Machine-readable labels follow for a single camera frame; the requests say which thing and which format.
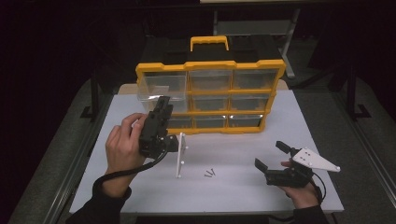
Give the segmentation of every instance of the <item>gray floor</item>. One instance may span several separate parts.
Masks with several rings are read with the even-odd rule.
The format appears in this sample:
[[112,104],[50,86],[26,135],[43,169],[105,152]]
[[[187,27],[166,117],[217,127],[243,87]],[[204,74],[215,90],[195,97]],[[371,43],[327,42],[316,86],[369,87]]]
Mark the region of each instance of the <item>gray floor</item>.
[[[315,40],[291,43],[288,55],[296,78],[285,78],[288,84],[299,83],[318,72],[306,68],[315,45]],[[394,223],[395,204],[378,177],[367,145],[375,151],[389,175],[396,176],[396,124],[361,80],[358,80],[357,104],[365,105],[372,117],[352,122],[344,109],[345,91],[331,93],[326,89],[330,78],[294,92],[320,154],[342,167],[342,172],[331,174],[331,178],[345,211],[334,216],[338,223]],[[73,194],[67,190],[78,185],[111,96],[101,94],[100,99],[99,119],[96,122],[81,119],[81,112],[90,105],[90,83],[81,88],[9,223],[64,223],[73,200]],[[75,161],[79,152],[83,153],[83,160]],[[64,178],[70,175],[74,177],[71,183],[64,183]],[[65,207],[53,206],[54,199]],[[122,216],[122,223],[134,223],[134,217]]]

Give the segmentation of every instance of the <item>white plastic part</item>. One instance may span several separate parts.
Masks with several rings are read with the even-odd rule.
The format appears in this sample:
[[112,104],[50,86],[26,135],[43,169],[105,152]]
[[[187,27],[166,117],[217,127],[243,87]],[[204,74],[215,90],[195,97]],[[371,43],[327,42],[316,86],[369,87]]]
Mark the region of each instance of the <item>white plastic part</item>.
[[189,148],[186,146],[186,134],[180,133],[178,138],[178,151],[177,151],[177,171],[176,177],[181,178],[181,166],[184,164],[184,153],[186,149]]
[[312,169],[327,170],[332,172],[341,171],[339,166],[332,164],[307,147],[302,148],[292,159],[301,165]]

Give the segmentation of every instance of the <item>white table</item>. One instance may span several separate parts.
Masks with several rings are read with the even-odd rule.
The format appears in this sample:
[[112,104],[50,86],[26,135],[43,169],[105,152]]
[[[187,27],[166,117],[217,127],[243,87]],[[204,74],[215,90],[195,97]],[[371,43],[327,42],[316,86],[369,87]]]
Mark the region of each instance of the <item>white table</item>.
[[[70,212],[76,212],[92,196],[92,184],[106,170],[105,141],[112,127],[127,115],[143,112],[136,95],[116,95],[79,185]],[[291,147],[309,147],[318,152],[292,91],[277,91],[272,112],[262,133],[187,135],[189,149],[181,178],[176,178],[177,154],[168,155],[158,165],[137,175],[132,196],[122,212],[137,215],[223,215],[273,214],[289,212],[293,205],[277,187],[267,186],[265,176],[254,166],[258,158],[271,170],[281,170],[287,155],[276,141]],[[215,176],[206,177],[214,170]],[[315,171],[324,181],[327,197],[325,213],[344,207],[325,171]]]

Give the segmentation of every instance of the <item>dark background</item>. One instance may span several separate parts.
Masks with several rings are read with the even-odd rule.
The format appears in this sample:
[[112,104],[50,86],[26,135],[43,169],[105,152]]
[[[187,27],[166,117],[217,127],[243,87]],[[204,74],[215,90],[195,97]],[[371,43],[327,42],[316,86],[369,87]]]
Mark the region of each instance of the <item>dark background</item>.
[[[135,82],[146,35],[212,33],[211,10],[87,10],[98,7],[97,2],[109,8],[140,3],[1,2],[1,223],[7,222],[74,96],[92,73],[104,91],[114,92],[123,83]],[[257,8],[227,9],[220,15],[224,20],[264,17]],[[280,14],[271,8],[270,15]],[[311,67],[326,69],[345,60],[353,64],[396,120],[395,18],[391,3],[303,7],[294,38],[319,39]]]

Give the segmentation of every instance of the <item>yellow handle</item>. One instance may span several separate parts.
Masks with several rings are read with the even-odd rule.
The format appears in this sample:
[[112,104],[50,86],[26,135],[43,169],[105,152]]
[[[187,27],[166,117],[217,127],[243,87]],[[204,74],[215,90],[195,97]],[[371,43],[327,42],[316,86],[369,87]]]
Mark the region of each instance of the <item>yellow handle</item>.
[[215,36],[194,36],[191,38],[190,51],[194,44],[218,44],[223,43],[225,48],[228,50],[227,36],[225,35],[215,35]]

